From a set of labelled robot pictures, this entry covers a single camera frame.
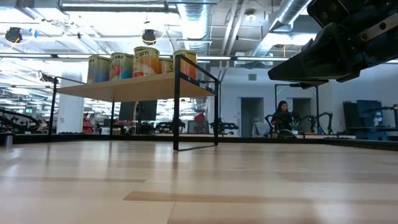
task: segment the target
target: ceiling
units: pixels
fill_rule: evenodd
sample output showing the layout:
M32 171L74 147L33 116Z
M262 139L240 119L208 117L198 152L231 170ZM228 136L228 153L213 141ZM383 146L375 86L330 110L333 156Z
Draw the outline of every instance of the ceiling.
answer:
M107 10L97 9L92 7L92 1L62 1L60 9L58 9L58 1L44 1L36 0L35 5L26 8L12 7L13 0L7 0L5 6L0 7L0 54L14 53L14 54L111 54L113 52L124 52L133 54L134 48L142 43L141 34L145 29L154 29L157 37L157 42L154 45L162 55L172 55L174 50L186 49L189 43L208 43L208 55L221 55L224 42L224 35L227 32L227 25L230 19L231 8L233 4L238 3L236 14L233 17L233 25L231 33L228 37L228 45L233 41L233 30L238 29L237 35L234 38L231 46L231 55L244 54L255 49L263 40L261 32L266 16L277 11L280 6L280 0L250 0L235 1L235 0L190 0L205 1L217 4L208 4L209 13L206 17L208 33L204 39L188 40L187 34L184 33L189 27L181 19L180 15L173 13L177 10L176 2L186 2L189 0L175 0L169 2L170 12L154 12L159 8L155 4L163 7L162 1L106 1L109 4L134 4L142 9L142 12L131 12L129 10L119 10L107 7ZM243 20L238 24L240 9L245 4L246 11L248 9L254 10L254 19ZM303 12L298 21L306 21L306 12ZM18 44L13 44L5 39L5 33L10 27L20 27L22 40ZM307 30L297 31L291 33L276 33L272 34L274 37L267 40L267 44L277 45L271 48L271 55L275 57L291 57L300 48L301 44L295 44L290 39L295 35L308 34ZM288 41L283 41L284 37L288 37ZM0 101L2 106L19 106L26 104L27 99L36 100L40 98L45 102L51 102L52 91L50 88L43 88L52 86L51 82L46 82L41 78L41 74L50 76L60 76L64 71L74 69L79 70L86 76L87 62L85 60L67 60L57 58L53 60L29 59L29 58L6 58L0 57L0 85L2 86L2 98L18 98L19 100ZM232 81L238 75L230 76ZM28 88L24 90L13 90L14 88L6 88L7 85L21 85L21 86L41 86L41 88ZM94 106L89 104L91 100L86 100L86 109L92 110ZM103 114L108 114L110 105L108 103L101 103L104 109Z

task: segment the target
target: wooden shelf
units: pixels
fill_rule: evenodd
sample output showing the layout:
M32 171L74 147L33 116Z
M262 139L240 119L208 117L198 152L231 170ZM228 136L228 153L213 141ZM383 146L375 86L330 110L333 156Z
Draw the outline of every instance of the wooden shelf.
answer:
M146 101L174 98L174 73L127 78L102 83L70 86L58 93L108 102ZM181 74L180 97L213 96L214 90L204 83Z

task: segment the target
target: person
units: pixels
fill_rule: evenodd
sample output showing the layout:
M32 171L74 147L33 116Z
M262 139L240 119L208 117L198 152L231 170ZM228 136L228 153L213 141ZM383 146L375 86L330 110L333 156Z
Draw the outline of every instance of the person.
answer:
M272 116L271 124L275 126L275 130L288 129L291 131L290 123L292 121L293 118L289 113L287 102L284 100L280 101L276 112Z

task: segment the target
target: ductwork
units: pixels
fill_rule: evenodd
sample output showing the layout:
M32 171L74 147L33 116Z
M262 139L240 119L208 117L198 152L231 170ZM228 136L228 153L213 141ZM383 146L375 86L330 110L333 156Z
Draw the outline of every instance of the ductwork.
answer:
M283 0L276 16L269 15L267 17L266 26L264 26L265 30L263 29L263 40L256 49L252 51L251 56L266 56L272 47L266 43L266 35L270 31L292 24L311 1L312 0Z
M177 7L183 22L182 27L184 39L207 39L209 27L209 5L179 4ZM205 55L207 54L208 43L186 42L186 47L199 55Z

